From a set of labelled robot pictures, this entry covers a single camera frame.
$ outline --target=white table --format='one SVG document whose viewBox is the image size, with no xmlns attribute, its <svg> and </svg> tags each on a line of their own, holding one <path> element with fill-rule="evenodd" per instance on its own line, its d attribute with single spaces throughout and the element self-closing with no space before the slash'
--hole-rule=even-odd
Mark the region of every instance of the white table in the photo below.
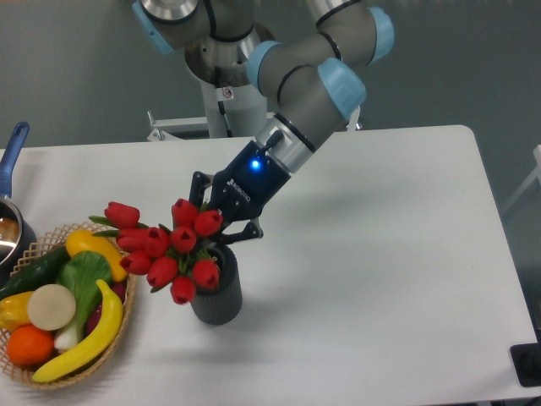
<svg viewBox="0 0 541 406">
<path fill-rule="evenodd" d="M 29 148 L 14 203 L 36 233 L 109 200 L 169 222 L 195 170 L 246 140 Z M 334 134 L 264 209 L 265 237 L 232 246 L 244 304 L 199 322 L 141 279 L 122 347 L 87 382 L 0 404 L 414 405 L 525 398 L 509 347 L 533 328 L 472 132 Z"/>
</svg>

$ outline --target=black vase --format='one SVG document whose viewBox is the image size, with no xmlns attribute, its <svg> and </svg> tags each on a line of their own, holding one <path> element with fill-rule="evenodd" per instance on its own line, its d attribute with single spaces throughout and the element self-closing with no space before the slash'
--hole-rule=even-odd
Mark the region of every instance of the black vase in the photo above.
<svg viewBox="0 0 541 406">
<path fill-rule="evenodd" d="M 243 305 L 243 293 L 238 277 L 237 258 L 233 251 L 219 244 L 212 245 L 208 251 L 217 258 L 217 265 L 220 267 L 218 289 L 198 287 L 190 304 L 201 321 L 219 326 L 233 320 L 238 314 Z"/>
</svg>

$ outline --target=saucepan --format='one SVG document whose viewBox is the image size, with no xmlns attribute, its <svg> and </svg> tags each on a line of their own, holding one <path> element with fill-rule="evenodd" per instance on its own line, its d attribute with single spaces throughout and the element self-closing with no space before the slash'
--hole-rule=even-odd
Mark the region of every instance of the saucepan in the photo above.
<svg viewBox="0 0 541 406">
<path fill-rule="evenodd" d="M 36 241 L 34 231 L 10 200 L 15 163 L 29 130 L 30 126 L 25 122 L 15 126 L 0 161 L 0 288 L 9 279 L 17 260 Z"/>
</svg>

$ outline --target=bok choy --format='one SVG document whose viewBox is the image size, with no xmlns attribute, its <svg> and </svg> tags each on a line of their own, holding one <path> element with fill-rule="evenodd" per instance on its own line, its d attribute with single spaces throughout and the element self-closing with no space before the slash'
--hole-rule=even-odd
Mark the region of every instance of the bok choy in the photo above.
<svg viewBox="0 0 541 406">
<path fill-rule="evenodd" d="M 111 267 L 97 252 L 82 251 L 75 255 L 58 273 L 57 283 L 68 288 L 75 297 L 74 318 L 57 331 L 54 346 L 59 352 L 75 347 L 84 338 L 85 323 L 101 302 L 96 280 L 111 283 Z"/>
</svg>

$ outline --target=woven basket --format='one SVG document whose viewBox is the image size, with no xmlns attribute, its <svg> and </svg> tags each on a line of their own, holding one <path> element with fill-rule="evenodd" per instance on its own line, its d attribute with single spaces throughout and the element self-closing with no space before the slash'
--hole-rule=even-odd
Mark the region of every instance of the woven basket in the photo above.
<svg viewBox="0 0 541 406">
<path fill-rule="evenodd" d="M 68 235 L 79 228 L 85 228 L 92 232 L 107 229 L 104 226 L 88 222 L 84 222 L 82 224 L 72 224 L 71 226 L 66 225 L 61 228 L 56 228 L 52 233 L 46 233 L 44 237 L 38 239 L 36 243 L 33 243 L 30 248 L 25 251 L 23 258 L 19 259 L 19 262 L 15 266 L 12 275 L 30 264 L 35 258 L 38 258 L 39 256 L 45 254 L 47 251 L 64 245 Z M 75 383 L 83 381 L 85 378 L 96 372 L 96 370 L 100 368 L 111 357 L 111 355 L 117 348 L 118 343 L 120 342 L 120 339 L 124 331 L 126 330 L 129 316 L 134 306 L 136 281 L 136 277 L 128 275 L 126 300 L 124 301 L 123 305 L 123 319 L 117 336 L 114 338 L 109 347 L 107 347 L 107 349 L 98 358 L 96 358 L 93 364 L 91 364 L 87 369 L 79 373 L 74 372 L 73 374 L 67 375 L 64 378 L 54 382 L 36 383 L 32 381 L 34 370 L 18 367 L 17 365 L 14 365 L 9 361 L 9 358 L 6 355 L 6 345 L 9 338 L 9 331 L 4 329 L 0 329 L 0 369 L 3 371 L 4 374 L 9 375 L 12 381 L 17 381 L 26 385 L 27 387 L 32 387 L 40 390 L 50 390 L 58 389 L 61 387 L 68 387 Z"/>
</svg>

